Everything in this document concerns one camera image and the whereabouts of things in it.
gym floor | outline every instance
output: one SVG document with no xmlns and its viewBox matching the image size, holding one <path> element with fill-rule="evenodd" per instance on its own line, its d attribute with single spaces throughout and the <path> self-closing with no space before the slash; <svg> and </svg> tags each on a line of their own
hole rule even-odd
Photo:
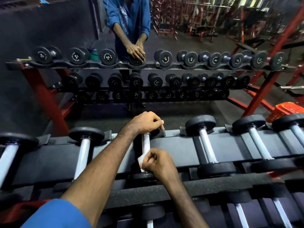
<svg viewBox="0 0 304 228">
<path fill-rule="evenodd" d="M 103 39 L 96 41 L 93 46 L 98 50 L 105 48 L 115 48 L 114 47 L 114 35 L 107 32 L 102 34 Z M 219 52 L 223 53 L 225 51 L 232 52 L 235 48 L 235 43 L 230 39 L 226 38 L 225 35 L 219 35 L 214 38 L 213 43 L 209 42 L 209 38 L 203 38 L 203 42 L 199 41 L 198 37 L 188 37 L 188 34 L 178 32 L 177 40 L 175 40 L 171 35 L 156 35 L 156 33 L 151 30 L 150 36 L 144 45 L 144 50 L 146 53 L 146 60 L 153 61 L 154 52 L 157 49 L 168 50 L 173 54 L 173 58 L 176 59 L 176 54 L 180 50 L 195 51 L 197 53 L 208 50 L 209 52 Z M 272 46 L 269 43 L 264 43 L 259 47 L 260 50 L 270 51 Z M 295 65 L 297 60 L 302 53 L 301 48 L 294 48 L 291 53 L 290 64 Z M 103 84 L 106 85 L 108 76 L 113 73 L 110 70 L 96 70 L 103 77 Z M 83 77 L 85 78 L 89 75 L 91 71 L 83 70 Z M 150 70 L 143 70 L 141 75 L 144 81 L 147 81 L 148 74 Z M 172 73 L 172 71 L 162 71 L 154 70 L 153 72 L 165 77 L 166 74 Z M 185 71 L 177 70 L 174 73 L 177 76 L 181 76 Z M 193 75 L 198 75 L 201 71 L 191 71 Z M 282 73 L 278 82 L 281 85 L 285 85 L 292 77 L 291 73 Z M 257 85 L 261 85 L 264 78 L 260 78 Z M 300 80 L 296 85 L 304 85 L 303 80 Z M 230 97 L 236 98 L 246 104 L 249 104 L 252 97 L 249 96 L 243 90 L 232 90 L 230 91 Z M 293 101 L 294 98 L 290 97 L 283 91 L 279 90 L 277 87 L 273 86 L 271 92 L 266 97 L 266 100 L 272 104 L 276 105 L 282 102 Z M 190 102 L 164 102 L 164 103 L 147 103 L 145 109 L 138 108 L 135 104 L 132 105 L 130 112 L 124 110 L 125 104 L 99 104 L 99 105 L 86 105 L 81 110 L 72 111 L 66 118 L 66 121 L 70 128 L 75 126 L 91 126 L 99 128 L 103 131 L 112 130 L 112 133 L 117 133 L 119 130 L 126 125 L 131 118 L 138 115 L 143 111 L 153 111 L 159 115 L 165 121 L 166 130 L 177 130 L 180 126 L 184 126 L 185 122 L 190 118 L 209 114 L 213 115 L 217 121 L 217 126 L 224 126 L 225 124 L 232 124 L 235 120 L 239 119 L 244 112 L 240 108 L 232 105 L 227 101 L 190 101 Z M 262 114 L 264 117 L 269 115 L 269 112 L 262 106 L 258 107 L 255 114 Z"/>
</svg>

blue shirt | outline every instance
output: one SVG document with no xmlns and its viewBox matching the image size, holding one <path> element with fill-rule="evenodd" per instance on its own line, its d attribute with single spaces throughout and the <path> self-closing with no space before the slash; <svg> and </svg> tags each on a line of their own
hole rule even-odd
<svg viewBox="0 0 304 228">
<path fill-rule="evenodd" d="M 115 23 L 120 24 L 127 38 L 135 44 L 142 33 L 150 33 L 150 6 L 149 0 L 134 0 L 130 8 L 125 0 L 103 0 L 108 15 L 108 26 L 113 30 Z M 128 57 L 126 48 L 116 36 L 115 50 L 119 60 Z"/>
<path fill-rule="evenodd" d="M 21 228 L 92 228 L 72 203 L 53 199 L 40 207 Z"/>
</svg>

orange crate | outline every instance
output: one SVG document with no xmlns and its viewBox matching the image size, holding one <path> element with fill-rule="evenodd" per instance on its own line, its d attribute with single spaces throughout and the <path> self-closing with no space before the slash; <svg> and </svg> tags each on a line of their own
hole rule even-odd
<svg viewBox="0 0 304 228">
<path fill-rule="evenodd" d="M 295 113 L 304 113 L 304 108 L 293 102 L 283 102 L 275 106 L 275 109 L 271 112 L 266 121 L 271 123 L 275 119 Z"/>
</svg>

blue sleeve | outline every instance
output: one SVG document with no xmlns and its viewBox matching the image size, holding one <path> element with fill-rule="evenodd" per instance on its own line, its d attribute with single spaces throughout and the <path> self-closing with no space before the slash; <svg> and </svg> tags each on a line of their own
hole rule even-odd
<svg viewBox="0 0 304 228">
<path fill-rule="evenodd" d="M 53 199 L 40 207 L 21 228 L 92 228 L 72 203 Z"/>
<path fill-rule="evenodd" d="M 149 37 L 150 23 L 151 23 L 149 0 L 142 1 L 141 12 L 142 12 L 142 23 L 140 28 L 140 34 L 145 33 L 147 34 L 147 37 Z"/>
<path fill-rule="evenodd" d="M 113 0 L 103 0 L 103 5 L 105 7 L 105 12 L 109 18 L 108 27 L 113 30 L 115 23 L 120 24 L 117 7 Z"/>
</svg>

man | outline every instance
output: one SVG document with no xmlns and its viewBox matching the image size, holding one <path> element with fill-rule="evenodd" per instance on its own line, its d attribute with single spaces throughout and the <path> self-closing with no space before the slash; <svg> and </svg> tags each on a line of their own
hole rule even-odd
<svg viewBox="0 0 304 228">
<path fill-rule="evenodd" d="M 118 168 L 134 138 L 161 128 L 164 121 L 153 112 L 133 118 L 116 138 L 91 162 L 73 182 L 61 199 L 40 207 L 21 228 L 91 228 L 108 200 Z M 186 228 L 208 228 L 206 222 L 182 184 L 169 153 L 151 149 L 140 164 L 153 172 L 167 189 Z"/>
<path fill-rule="evenodd" d="M 143 45 L 150 33 L 149 0 L 103 0 L 103 3 L 108 26 L 115 34 L 118 59 L 129 61 L 130 55 L 143 62 L 146 57 Z M 126 83 L 130 79 L 129 70 L 120 70 L 120 73 Z"/>
</svg>

